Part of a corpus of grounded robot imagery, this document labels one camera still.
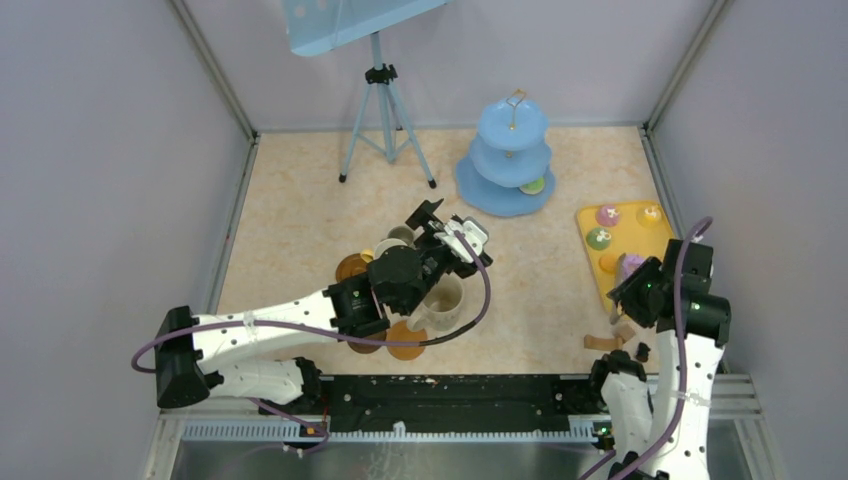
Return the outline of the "green donut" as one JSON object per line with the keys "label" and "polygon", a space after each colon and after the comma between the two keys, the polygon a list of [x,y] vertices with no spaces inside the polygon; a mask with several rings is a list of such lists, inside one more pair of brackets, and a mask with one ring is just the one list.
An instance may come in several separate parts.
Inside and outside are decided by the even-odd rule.
{"label": "green donut", "polygon": [[519,190],[526,195],[538,195],[544,191],[546,186],[545,177],[539,177],[536,180],[521,185]]}

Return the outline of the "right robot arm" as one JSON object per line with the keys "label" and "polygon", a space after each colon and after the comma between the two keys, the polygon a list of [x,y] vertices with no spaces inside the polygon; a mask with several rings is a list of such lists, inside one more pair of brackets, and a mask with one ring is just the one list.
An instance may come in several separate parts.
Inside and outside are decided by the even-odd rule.
{"label": "right robot arm", "polygon": [[609,412],[611,479],[707,479],[713,384],[729,341],[731,307],[710,294],[713,250],[672,239],[608,294],[656,332],[661,367],[649,390],[643,365],[622,350],[594,362],[586,397]]}

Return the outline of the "metal tongs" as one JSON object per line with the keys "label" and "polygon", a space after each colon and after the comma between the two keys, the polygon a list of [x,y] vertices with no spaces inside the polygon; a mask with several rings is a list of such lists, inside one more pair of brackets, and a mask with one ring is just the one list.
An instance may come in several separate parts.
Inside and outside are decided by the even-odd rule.
{"label": "metal tongs", "polygon": [[[615,264],[615,281],[614,288],[617,288],[621,285],[621,283],[626,279],[628,274],[626,273],[625,263],[628,255],[623,253],[618,257]],[[618,303],[613,300],[611,304],[611,311],[609,315],[609,322],[611,325],[616,325],[621,318],[621,313],[619,312]]]}

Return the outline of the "purple donut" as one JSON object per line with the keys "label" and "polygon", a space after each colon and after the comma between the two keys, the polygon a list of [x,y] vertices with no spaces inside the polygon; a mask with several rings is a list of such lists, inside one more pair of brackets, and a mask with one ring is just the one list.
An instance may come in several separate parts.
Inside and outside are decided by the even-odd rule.
{"label": "purple donut", "polygon": [[626,279],[632,275],[643,263],[645,258],[638,254],[624,254],[620,258],[618,273]]}

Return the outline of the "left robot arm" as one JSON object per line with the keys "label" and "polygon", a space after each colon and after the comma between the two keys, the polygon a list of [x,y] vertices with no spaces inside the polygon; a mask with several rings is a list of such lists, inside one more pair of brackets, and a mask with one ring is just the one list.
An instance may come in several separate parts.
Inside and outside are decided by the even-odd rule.
{"label": "left robot arm", "polygon": [[308,413],[319,404],[320,373],[305,358],[271,361],[266,354],[332,341],[380,345],[377,334],[393,314],[409,316],[445,275],[486,276],[492,263],[488,231],[474,218],[440,220],[438,202],[423,201],[408,217],[419,230],[411,245],[391,246],[364,272],[287,303],[239,313],[195,314],[170,309],[151,351],[156,404],[193,406],[209,398],[234,397],[288,405]]}

